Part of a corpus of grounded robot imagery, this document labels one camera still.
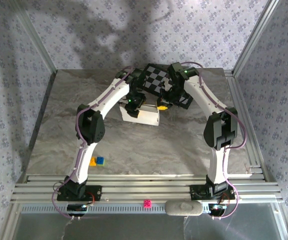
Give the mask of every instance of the purple cable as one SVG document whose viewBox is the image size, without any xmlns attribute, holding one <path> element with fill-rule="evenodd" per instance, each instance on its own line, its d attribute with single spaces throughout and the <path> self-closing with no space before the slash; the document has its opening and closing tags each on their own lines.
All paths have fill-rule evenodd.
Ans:
<svg viewBox="0 0 288 240">
<path fill-rule="evenodd" d="M 52 203 L 53 203 L 53 206 L 55 207 L 55 209 L 65 218 L 68 218 L 68 219 L 72 219 L 71 216 L 69 216 L 68 214 L 65 214 L 64 212 L 62 212 L 60 210 L 60 208 L 55 204 L 55 200 L 54 200 L 54 197 L 55 197 L 55 194 L 59 191 L 59 189 L 61 187 L 63 187 L 65 184 L 67 184 L 69 182 L 69 180 L 71 180 L 72 176 L 76 173 L 78 167 L 79 167 L 79 164 L 80 164 L 80 161 L 82 159 L 82 152 L 83 152 L 83 148 L 85 146 L 85 144 L 87 143 L 86 140 L 83 138 L 82 134 L 81 134 L 81 131 L 80 131 L 80 128 L 79 128 L 79 118 L 80 116 L 85 113 L 86 111 L 92 109 L 93 107 L 97 107 L 100 103 L 102 103 L 110 94 L 111 92 L 113 92 L 113 90 L 118 86 L 120 85 L 130 74 L 131 72 L 133 71 L 133 67 L 131 66 L 126 66 L 122 69 L 125 70 L 125 69 L 130 69 L 129 72 L 124 76 L 122 77 L 122 79 L 120 81 L 118 81 L 114 87 L 112 87 L 99 101 L 98 103 L 92 105 L 92 106 L 89 106 L 83 110 L 81 110 L 80 112 L 78 112 L 78 114 L 76 115 L 76 121 L 75 121 L 75 127 L 76 127 L 76 131 L 77 131 L 77 134 L 78 136 L 80 137 L 80 139 L 83 141 L 83 143 L 81 144 L 81 148 L 78 150 L 78 153 L 77 153 L 77 157 L 76 157 L 76 162 L 75 162 L 75 166 L 74 166 L 74 169 L 73 169 L 73 172 L 70 174 L 70 176 L 61 184 L 59 185 L 55 191 L 53 192 L 52 194 Z"/>
<path fill-rule="evenodd" d="M 197 62 L 194 62 L 194 61 L 186 61 L 186 62 L 182 62 L 181 64 L 195 64 L 195 65 L 198 65 L 200 66 L 201 69 L 203 69 L 203 66 Z M 203 86 L 203 82 L 202 82 L 202 71 L 199 72 L 199 76 L 198 76 L 198 81 L 199 81 L 199 85 L 200 85 L 200 88 L 202 89 L 202 91 L 204 92 L 204 94 L 207 96 L 207 98 L 215 105 L 215 107 L 218 107 L 219 109 L 223 110 L 224 112 L 226 112 L 227 114 L 231 115 L 237 122 L 238 124 L 240 125 L 240 127 L 242 128 L 243 130 L 243 135 L 244 135 L 244 138 L 243 138 L 243 142 L 238 145 L 238 146 L 230 146 L 230 147 L 226 147 L 224 148 L 224 155 L 223 155 L 223 175 L 224 175 L 224 178 L 227 182 L 228 185 L 230 185 L 234 191 L 236 192 L 236 205 L 234 207 L 234 209 L 227 215 L 225 216 L 221 216 L 221 217 L 215 217 L 215 218 L 218 218 L 218 219 L 224 219 L 224 218 L 227 218 L 229 216 L 231 216 L 235 211 L 236 209 L 238 208 L 238 205 L 239 205 L 239 192 L 238 190 L 236 189 L 236 187 L 229 181 L 228 179 L 228 174 L 227 174 L 227 171 L 226 171 L 226 167 L 228 165 L 227 163 L 227 160 L 225 158 L 225 154 L 226 154 L 226 150 L 227 149 L 240 149 L 242 147 L 244 147 L 244 145 L 246 144 L 246 141 L 247 141 L 247 138 L 248 138 L 248 133 L 246 131 L 246 128 L 244 126 L 244 124 L 242 123 L 242 121 L 237 117 L 235 116 L 232 112 L 230 112 L 229 110 L 227 110 L 225 107 L 222 107 L 221 105 L 219 105 L 210 95 L 209 93 L 205 90 L 204 86 Z"/>
</svg>

